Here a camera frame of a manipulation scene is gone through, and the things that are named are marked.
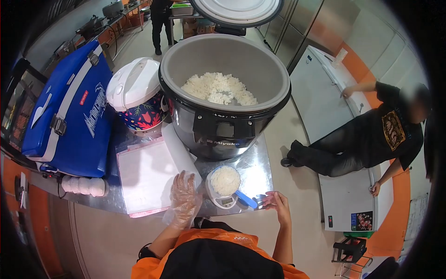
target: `rice cooker lid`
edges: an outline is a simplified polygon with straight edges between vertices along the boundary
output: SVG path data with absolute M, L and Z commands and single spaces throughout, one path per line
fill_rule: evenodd
M 141 57 L 119 69 L 107 86 L 109 104 L 117 112 L 124 112 L 155 96 L 161 89 L 159 66 L 152 58 Z
M 212 22 L 247 28 L 270 22 L 282 10 L 284 0 L 190 0 L 190 3 Z

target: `kitchen floor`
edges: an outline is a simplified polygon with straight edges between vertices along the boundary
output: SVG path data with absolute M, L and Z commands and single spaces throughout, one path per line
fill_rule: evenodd
M 180 22 L 174 26 L 175 38 L 181 37 Z M 260 32 L 247 30 L 246 38 L 259 45 L 263 43 Z M 168 50 L 164 30 L 161 33 L 161 49 Z M 155 56 L 152 44 L 152 26 L 135 34 L 115 60 L 115 71 L 132 60 Z M 333 243 L 342 238 L 341 233 L 323 230 L 318 176 L 306 167 L 283 168 L 280 160 L 288 152 L 295 139 L 307 142 L 302 121 L 293 102 L 278 113 L 265 130 L 274 189 L 288 197 L 293 220 L 293 255 L 296 268 L 312 279 L 332 278 L 339 267 L 331 263 Z M 141 247 L 150 243 L 165 228 L 158 217 L 132 219 L 127 215 L 97 210 L 74 204 L 75 222 L 82 257 L 86 265 L 86 278 L 130 278 L 132 265 L 136 263 Z M 237 215 L 213 217 L 224 221 L 236 230 L 259 237 L 259 247 L 273 254 L 279 223 L 273 210 L 259 210 Z

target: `hand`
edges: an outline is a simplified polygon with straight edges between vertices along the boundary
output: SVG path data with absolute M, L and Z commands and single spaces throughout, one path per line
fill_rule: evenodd
M 289 212 L 288 199 L 278 191 L 266 192 L 267 196 L 262 199 L 263 206 L 277 211 L 277 218 L 281 226 L 291 226 L 291 214 Z
M 351 87 L 346 87 L 343 91 L 342 91 L 342 96 L 344 98 L 350 98 L 350 96 L 353 94 L 353 90 L 351 89 Z
M 175 176 L 170 192 L 170 199 L 172 200 L 170 208 L 175 213 L 170 225 L 177 229 L 186 229 L 187 226 L 190 226 L 201 206 L 201 197 L 198 197 L 194 187 L 195 175 L 190 175 L 186 185 L 184 175 L 185 171 L 182 171 Z
M 381 183 L 379 183 L 379 181 L 376 181 L 372 187 L 372 190 L 370 191 L 372 193 L 372 196 L 377 197 L 378 194 L 380 193 L 380 189 L 381 189 Z

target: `cooler box latch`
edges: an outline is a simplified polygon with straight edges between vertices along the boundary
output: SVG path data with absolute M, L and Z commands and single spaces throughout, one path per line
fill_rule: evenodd
M 93 51 L 90 51 L 88 54 L 88 59 L 93 66 L 96 66 L 99 63 L 99 56 L 97 56 Z
M 59 136 L 63 136 L 66 131 L 66 121 L 57 117 L 57 114 L 55 113 L 51 120 L 50 128 L 53 128 L 54 132 Z

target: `gloved hand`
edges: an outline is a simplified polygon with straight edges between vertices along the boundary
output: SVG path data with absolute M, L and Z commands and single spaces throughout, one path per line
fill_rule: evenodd
M 176 229 L 189 229 L 197 216 L 202 196 L 194 187 L 195 174 L 182 171 L 173 179 L 170 190 L 172 204 L 163 217 L 163 222 Z

